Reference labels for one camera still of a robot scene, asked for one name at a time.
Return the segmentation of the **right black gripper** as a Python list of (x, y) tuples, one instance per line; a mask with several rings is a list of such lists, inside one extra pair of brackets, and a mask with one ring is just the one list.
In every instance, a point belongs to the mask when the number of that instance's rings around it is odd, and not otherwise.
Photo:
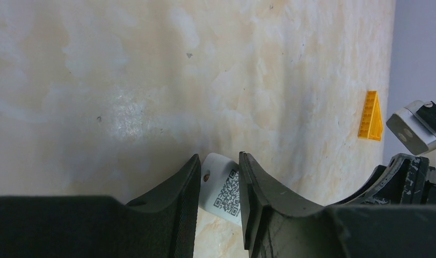
[(397, 154), (339, 204), (436, 204), (436, 169), (426, 157)]

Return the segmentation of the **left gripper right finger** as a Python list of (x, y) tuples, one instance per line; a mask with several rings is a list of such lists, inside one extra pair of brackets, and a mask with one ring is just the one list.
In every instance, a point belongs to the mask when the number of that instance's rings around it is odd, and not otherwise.
[(245, 152), (239, 197), (250, 257), (436, 257), (436, 204), (323, 206)]

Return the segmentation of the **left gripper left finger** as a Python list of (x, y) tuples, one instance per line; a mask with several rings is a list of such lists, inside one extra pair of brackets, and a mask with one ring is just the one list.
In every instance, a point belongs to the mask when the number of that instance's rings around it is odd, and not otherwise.
[(0, 196), (0, 257), (192, 257), (201, 163), (123, 204), (111, 196)]

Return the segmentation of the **white remote control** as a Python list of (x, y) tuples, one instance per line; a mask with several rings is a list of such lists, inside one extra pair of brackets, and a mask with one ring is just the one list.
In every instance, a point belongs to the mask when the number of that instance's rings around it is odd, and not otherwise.
[(208, 154), (201, 165), (199, 208), (241, 226), (238, 170), (232, 159)]

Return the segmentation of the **yellow triangle frame toy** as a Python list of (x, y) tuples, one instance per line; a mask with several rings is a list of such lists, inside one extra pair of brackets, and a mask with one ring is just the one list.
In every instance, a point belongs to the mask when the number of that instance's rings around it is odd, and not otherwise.
[(358, 138), (381, 141), (383, 128), (378, 93), (367, 91)]

